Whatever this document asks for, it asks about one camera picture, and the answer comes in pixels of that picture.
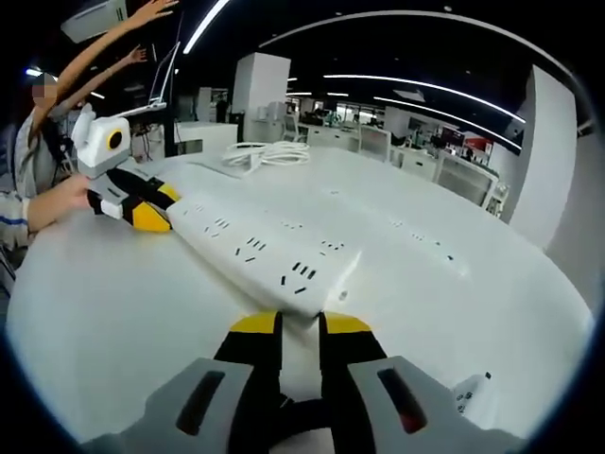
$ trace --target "white power strip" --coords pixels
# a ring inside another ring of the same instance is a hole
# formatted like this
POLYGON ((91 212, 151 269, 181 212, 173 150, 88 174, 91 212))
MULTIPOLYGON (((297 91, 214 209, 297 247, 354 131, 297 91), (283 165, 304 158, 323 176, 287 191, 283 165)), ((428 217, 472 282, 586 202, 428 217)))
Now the white power strip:
POLYGON ((308 227, 300 235, 266 210, 204 193, 167 214, 187 243, 263 306, 314 317, 348 297, 345 285, 361 255, 351 245, 328 243, 308 227))

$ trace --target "air conditioner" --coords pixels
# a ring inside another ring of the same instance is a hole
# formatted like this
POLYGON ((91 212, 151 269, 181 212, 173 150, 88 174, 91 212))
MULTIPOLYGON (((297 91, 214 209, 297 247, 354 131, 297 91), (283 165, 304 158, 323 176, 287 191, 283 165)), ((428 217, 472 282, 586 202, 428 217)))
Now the air conditioner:
POLYGON ((74 43, 81 43, 105 33, 126 19, 126 0, 88 0, 63 23, 61 30, 74 43))

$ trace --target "round table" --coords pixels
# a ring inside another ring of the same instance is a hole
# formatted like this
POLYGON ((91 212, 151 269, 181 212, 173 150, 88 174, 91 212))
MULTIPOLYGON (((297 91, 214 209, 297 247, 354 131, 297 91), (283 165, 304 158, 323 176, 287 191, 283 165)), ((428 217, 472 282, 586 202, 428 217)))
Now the round table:
MULTIPOLYGON (((562 272, 499 219, 383 163, 311 148, 306 166, 243 180, 202 155, 150 163, 187 196, 257 197, 273 212, 359 245, 345 304, 388 355, 453 387, 489 371, 495 426, 527 437, 555 404, 593 319, 562 272)), ((80 442, 118 432, 194 359, 211 358, 258 305, 172 232, 78 213, 42 232, 18 271, 9 340, 43 402, 80 442)), ((319 395, 314 329, 287 330, 282 385, 319 395)))

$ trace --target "laptop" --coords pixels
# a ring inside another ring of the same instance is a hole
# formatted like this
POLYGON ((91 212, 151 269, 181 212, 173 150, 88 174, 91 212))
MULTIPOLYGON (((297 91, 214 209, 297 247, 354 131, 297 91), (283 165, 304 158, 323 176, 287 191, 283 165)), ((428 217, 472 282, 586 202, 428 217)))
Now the laptop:
POLYGON ((181 42, 177 42, 172 48, 172 50, 170 50, 170 52, 166 54, 164 59, 160 61, 160 64, 158 64, 158 69, 155 72, 155 77, 153 78, 153 85, 151 85, 151 93, 149 95, 149 101, 147 102, 147 105, 137 107, 136 109, 131 109, 122 113, 117 113, 116 115, 112 115, 110 118, 127 117, 147 112, 156 112, 166 108, 166 102, 164 100, 166 86, 168 85, 168 81, 170 80, 172 72, 174 71, 174 60, 177 57, 177 52, 179 52, 180 46, 181 42), (162 74, 162 71, 164 69, 164 81, 162 83, 162 88, 158 90, 158 87, 160 87, 158 83, 158 78, 162 74))

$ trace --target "striped sleeve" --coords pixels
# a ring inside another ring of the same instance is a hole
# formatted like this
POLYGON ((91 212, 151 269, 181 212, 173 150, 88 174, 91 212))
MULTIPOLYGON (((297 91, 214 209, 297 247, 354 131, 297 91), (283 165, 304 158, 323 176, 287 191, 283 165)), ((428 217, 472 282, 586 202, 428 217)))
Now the striped sleeve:
POLYGON ((28 207, 29 199, 21 199, 14 192, 0 192, 0 241, 8 249, 28 244, 28 207))

